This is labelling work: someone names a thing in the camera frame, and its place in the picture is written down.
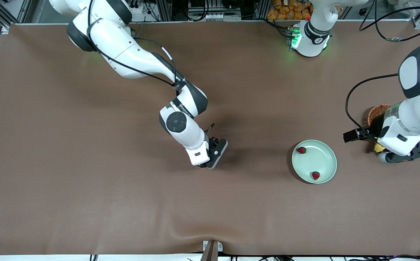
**gray floor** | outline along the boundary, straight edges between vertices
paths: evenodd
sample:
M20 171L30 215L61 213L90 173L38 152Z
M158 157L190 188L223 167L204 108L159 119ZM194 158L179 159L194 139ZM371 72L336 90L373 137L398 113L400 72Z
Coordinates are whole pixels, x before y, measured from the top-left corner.
M72 18L63 16L57 13L49 4L49 0L35 0L38 1L34 12L29 16L31 23L69 23ZM359 15L359 10L362 7L353 7L348 13L346 19L363 19L363 16ZM387 1L378 2L378 16L385 15L395 8L402 8L402 6L390 6L387 4ZM374 18L374 12L369 16L369 18ZM408 18L408 15L405 13L399 13L389 18Z

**yellow object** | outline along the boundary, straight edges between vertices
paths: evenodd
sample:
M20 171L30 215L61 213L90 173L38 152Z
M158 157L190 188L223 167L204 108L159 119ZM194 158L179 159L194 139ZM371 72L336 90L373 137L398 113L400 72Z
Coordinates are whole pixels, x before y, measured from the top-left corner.
M376 144L374 145L374 152L376 153L380 153L383 152L383 150L385 150L386 148L384 148L383 146L381 146L381 144Z

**brown table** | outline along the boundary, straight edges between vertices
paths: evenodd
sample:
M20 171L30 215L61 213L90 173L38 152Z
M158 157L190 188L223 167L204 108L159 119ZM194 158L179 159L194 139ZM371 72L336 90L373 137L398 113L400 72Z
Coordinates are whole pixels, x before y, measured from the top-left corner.
M350 88L397 72L420 37L387 43L357 28L338 23L328 48L304 58L263 22L146 25L141 36L207 94L197 122L228 139L210 171L158 123L172 88L118 76L65 26L13 25L0 38L0 254L195 252L208 239L229 254L420 254L420 159L384 165L367 142L342 140ZM403 99L397 79L374 81L350 110L359 119ZM324 185L293 170L305 139L337 155Z

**pile of potatoes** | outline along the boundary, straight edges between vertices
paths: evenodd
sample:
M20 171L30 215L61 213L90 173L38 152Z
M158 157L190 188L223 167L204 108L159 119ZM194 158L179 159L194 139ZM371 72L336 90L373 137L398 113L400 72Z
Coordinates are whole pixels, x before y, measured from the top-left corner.
M289 5L283 5L282 0L273 0L273 9L268 11L268 20L301 20L308 19L313 13L311 2L303 3L289 0Z

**white bracket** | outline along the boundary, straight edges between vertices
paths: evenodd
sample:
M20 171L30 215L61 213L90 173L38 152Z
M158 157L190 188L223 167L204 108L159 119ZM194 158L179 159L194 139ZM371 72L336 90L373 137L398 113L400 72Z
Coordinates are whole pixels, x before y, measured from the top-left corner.
M207 248L207 244L208 244L209 242L207 241L207 240L205 240L204 242L203 242L203 249L202 249L202 251L205 251L205 248ZM217 244L218 244L218 252L223 252L223 244L222 243L220 243L220 242L218 242L217 241Z

